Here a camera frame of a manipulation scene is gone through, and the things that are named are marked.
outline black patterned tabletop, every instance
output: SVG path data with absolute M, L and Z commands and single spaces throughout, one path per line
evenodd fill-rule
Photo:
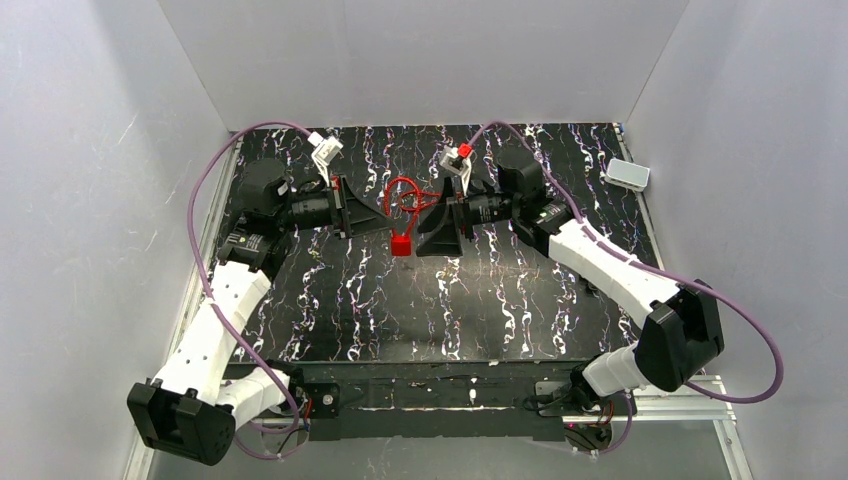
M 377 208 L 387 183 L 398 175 L 438 191 L 438 177 L 446 174 L 438 151 L 467 141 L 477 128 L 331 129 L 344 144 L 331 172 L 345 174 L 356 194 Z M 611 124 L 521 125 L 519 131 L 600 232 L 656 265 L 636 195 L 605 184 L 599 175 L 602 164 L 623 158 Z M 486 132 L 471 157 L 475 172 L 496 183 L 494 162 L 506 145 L 520 143 L 504 128 Z M 276 158 L 296 185 L 316 172 L 311 151 L 292 130 L 249 134 L 222 232 L 236 221 L 245 163 Z M 403 229 L 408 218 L 398 216 L 393 225 Z M 296 232 L 292 252 L 249 320 L 245 338 L 266 358 L 392 362 L 573 360 L 635 339 L 629 317 L 615 303 L 588 292 L 567 267 L 523 245 L 508 222 L 475 229 L 476 240 L 464 244 L 461 258 L 392 257 L 389 232 L 353 240 L 339 240 L 327 229 Z M 249 360 L 241 349 L 234 357 Z

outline white enclosure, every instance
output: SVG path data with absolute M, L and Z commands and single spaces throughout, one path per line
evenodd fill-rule
M 784 352 L 783 390 L 736 407 L 755 477 L 844 477 L 846 45 L 843 2 L 3 2 L 0 477 L 123 473 L 126 395 L 164 360 L 187 199 L 228 130 L 493 118 L 624 122 L 666 267 L 749 306 Z M 722 313 L 712 373 L 758 393 L 768 350 Z
M 624 120 L 686 0 L 161 0 L 231 130 Z
M 152 1 L 3 2 L 0 71 L 0 477 L 120 478 L 226 130 Z
M 648 205 L 669 268 L 762 318 L 786 381 L 736 407 L 757 478 L 845 478 L 848 406 L 848 5 L 693 1 L 628 122 L 652 167 Z M 731 392 L 768 386 L 753 330 L 722 311 L 711 367 Z

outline small white box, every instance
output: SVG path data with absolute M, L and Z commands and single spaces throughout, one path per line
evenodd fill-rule
M 607 183 L 641 192 L 648 186 L 648 176 L 651 169 L 613 158 L 607 165 L 604 180 Z

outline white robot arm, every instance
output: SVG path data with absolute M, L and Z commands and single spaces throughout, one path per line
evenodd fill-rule
M 340 148 L 333 140 L 329 147 L 316 149 L 322 158 Z M 127 397 L 148 447 L 214 465 L 226 454 L 239 427 L 284 402 L 277 384 L 258 368 L 221 386 L 236 341 L 213 305 L 241 334 L 280 271 L 290 248 L 288 233 L 295 228 L 331 226 L 339 238 L 388 229 L 388 219 L 357 198 L 344 176 L 328 177 L 329 182 L 325 176 L 326 168 L 320 180 L 294 192 L 275 160 L 245 167 L 241 216 L 218 251 L 212 273 L 215 300 L 203 301 L 175 353 L 152 378 L 136 383 Z M 293 381 L 302 381 L 292 365 L 267 363 L 289 390 Z
M 629 265 L 638 259 L 547 195 L 541 166 L 531 153 L 505 150 L 498 164 L 498 191 L 472 179 L 469 192 L 458 197 L 445 179 L 441 197 L 419 225 L 419 233 L 428 236 L 416 254 L 460 256 L 461 233 L 471 239 L 474 225 L 509 220 L 522 242 L 621 306 L 641 329 L 639 341 L 576 368 L 570 390 L 560 392 L 572 397 L 569 403 L 589 408 L 600 398 L 647 385 L 672 392 L 722 352 L 714 298 Z M 614 258 L 602 246 L 630 260 Z

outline white connector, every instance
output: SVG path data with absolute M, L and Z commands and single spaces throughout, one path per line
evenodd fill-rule
M 468 183 L 471 181 L 471 160 L 467 157 L 461 157 L 458 148 L 445 147 L 439 155 L 439 165 L 445 170 L 459 175 L 459 179 L 462 181 L 462 194 L 466 195 Z
M 321 175 L 321 178 L 329 185 L 330 175 L 327 172 L 327 167 L 333 161 L 333 158 L 339 154 L 344 145 L 342 145 L 342 142 L 338 138 L 333 136 L 324 138 L 318 132 L 312 132 L 309 135 L 309 143 L 315 147 L 315 150 L 312 150 L 312 162 L 318 167 L 318 173 Z

